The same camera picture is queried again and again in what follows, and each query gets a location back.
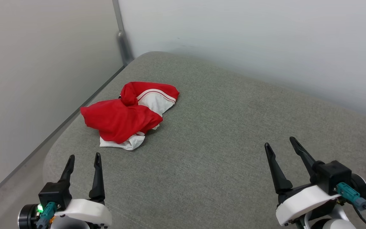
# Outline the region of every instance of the gray floor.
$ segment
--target gray floor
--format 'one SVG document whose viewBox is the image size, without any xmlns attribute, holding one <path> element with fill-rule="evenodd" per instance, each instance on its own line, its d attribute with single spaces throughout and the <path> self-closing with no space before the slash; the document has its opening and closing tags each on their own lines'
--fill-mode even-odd
<svg viewBox="0 0 366 229">
<path fill-rule="evenodd" d="M 45 156 L 77 115 L 78 113 L 0 187 L 0 228 L 17 228 L 17 217 L 22 207 L 39 203 L 38 193 L 44 186 L 42 166 Z"/>
</svg>

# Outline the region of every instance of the green led light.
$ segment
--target green led light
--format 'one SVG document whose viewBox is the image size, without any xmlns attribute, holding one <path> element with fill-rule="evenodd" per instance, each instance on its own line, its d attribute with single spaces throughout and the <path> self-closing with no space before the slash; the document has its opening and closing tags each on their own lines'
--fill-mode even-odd
<svg viewBox="0 0 366 229">
<path fill-rule="evenodd" d="M 39 213 L 42 213 L 42 212 L 43 212 L 43 208 L 42 208 L 42 205 L 41 205 L 41 204 L 39 204 L 39 205 L 37 206 L 37 211 L 38 211 Z"/>
</svg>

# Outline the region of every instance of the teal connector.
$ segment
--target teal connector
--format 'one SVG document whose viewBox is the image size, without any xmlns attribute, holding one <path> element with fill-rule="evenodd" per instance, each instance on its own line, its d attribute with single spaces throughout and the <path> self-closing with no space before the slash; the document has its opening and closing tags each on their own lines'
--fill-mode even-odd
<svg viewBox="0 0 366 229">
<path fill-rule="evenodd" d="M 358 210 L 363 211 L 366 200 L 360 197 L 360 193 L 351 188 L 348 184 L 341 182 L 337 185 L 337 193 L 349 200 Z"/>
<path fill-rule="evenodd" d="M 49 227 L 49 221 L 53 216 L 55 216 L 55 212 L 57 211 L 57 206 L 55 202 L 49 202 L 42 214 L 40 214 L 40 219 L 36 223 L 37 229 L 46 229 Z"/>
</svg>

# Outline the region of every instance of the gray fabric surface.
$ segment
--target gray fabric surface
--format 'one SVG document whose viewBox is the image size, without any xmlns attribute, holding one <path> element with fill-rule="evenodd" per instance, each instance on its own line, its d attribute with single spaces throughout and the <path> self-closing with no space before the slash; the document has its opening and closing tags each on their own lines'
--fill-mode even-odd
<svg viewBox="0 0 366 229">
<path fill-rule="evenodd" d="M 117 98 L 130 81 L 180 91 L 142 146 L 100 148 L 98 132 L 80 115 L 44 164 L 44 181 L 57 181 L 75 154 L 70 191 L 87 198 L 100 152 L 113 228 L 280 228 L 263 145 L 271 144 L 294 187 L 306 184 L 290 136 L 316 160 L 338 160 L 366 179 L 366 117 L 355 112 L 165 52 L 134 60 L 92 103 Z M 345 209 L 357 228 L 366 228 L 350 206 Z"/>
</svg>

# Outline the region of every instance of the white fabric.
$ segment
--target white fabric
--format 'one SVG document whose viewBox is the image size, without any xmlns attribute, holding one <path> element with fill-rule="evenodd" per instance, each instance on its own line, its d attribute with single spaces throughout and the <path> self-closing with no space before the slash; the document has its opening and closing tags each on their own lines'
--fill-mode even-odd
<svg viewBox="0 0 366 229">
<path fill-rule="evenodd" d="M 170 97 L 166 93 L 158 89 L 150 89 L 142 92 L 138 97 L 138 105 L 147 106 L 151 111 L 157 113 L 162 117 L 162 114 L 171 108 L 176 99 Z M 138 148 L 142 142 L 144 142 L 144 133 L 138 132 L 136 135 L 132 135 L 128 140 L 121 144 L 116 142 L 108 142 L 100 137 L 100 147 L 118 147 L 126 150 L 133 150 Z"/>
</svg>

